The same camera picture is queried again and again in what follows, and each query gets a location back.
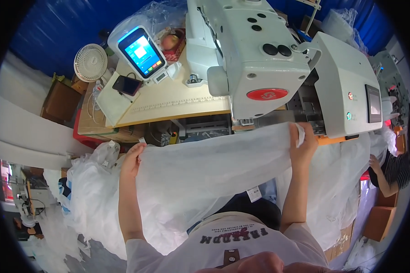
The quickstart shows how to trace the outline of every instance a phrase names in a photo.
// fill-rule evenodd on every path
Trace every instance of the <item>wooden work table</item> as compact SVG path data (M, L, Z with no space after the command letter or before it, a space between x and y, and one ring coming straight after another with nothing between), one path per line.
M182 63L182 67L175 80L167 77L160 84L142 87L139 90L139 97L126 110L117 124L111 125L107 122L106 127L116 128L185 117L229 114L227 96L211 96L206 84L196 88L188 88L184 84L190 77L186 49L182 52L179 62ZM116 72L127 76L133 70L127 63L120 60Z

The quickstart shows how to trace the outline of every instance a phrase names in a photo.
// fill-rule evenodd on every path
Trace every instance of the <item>black button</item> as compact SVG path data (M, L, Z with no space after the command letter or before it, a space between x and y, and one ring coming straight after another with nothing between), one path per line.
M262 30L262 28L259 25L253 25L252 29L255 30L255 31L261 31Z
M286 56L286 57L290 57L291 56L291 50L284 46L284 45L279 45L278 46L278 52L281 53L282 55Z
M262 49L264 50L264 52L266 52L269 55L276 55L278 54L278 49L276 48L276 46L271 45L271 44L264 44L262 46Z

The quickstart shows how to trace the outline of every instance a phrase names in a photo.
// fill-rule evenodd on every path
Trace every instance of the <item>white t-shirt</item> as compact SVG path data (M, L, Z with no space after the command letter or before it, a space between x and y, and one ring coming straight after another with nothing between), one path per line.
M292 224L282 234L243 213L213 215L196 227L188 239L163 256L141 239L126 242L127 273L193 273L223 265L224 251L238 249L240 259L260 252L276 253L285 265L305 262L328 266L322 248L306 223Z

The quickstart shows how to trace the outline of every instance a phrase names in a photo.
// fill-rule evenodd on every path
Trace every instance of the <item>person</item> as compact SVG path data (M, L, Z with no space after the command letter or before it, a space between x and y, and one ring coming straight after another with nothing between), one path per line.
M380 189L384 197L392 196L410 183L410 155L408 152L393 156L389 151L384 164L370 155L368 169L371 183Z
M188 239L164 256L147 243L137 201L135 177L144 143L132 147L120 172L118 218L126 243L128 273L333 273L306 224L308 167L318 141L309 123L299 123L305 140L297 148L298 129L290 129L292 178L282 208L267 200L236 195L188 230Z

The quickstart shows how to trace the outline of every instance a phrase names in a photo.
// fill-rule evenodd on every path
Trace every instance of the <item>smartphone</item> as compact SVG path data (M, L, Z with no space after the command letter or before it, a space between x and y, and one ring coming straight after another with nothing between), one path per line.
M112 88L121 93L134 96L142 84L142 81L120 75L112 85Z

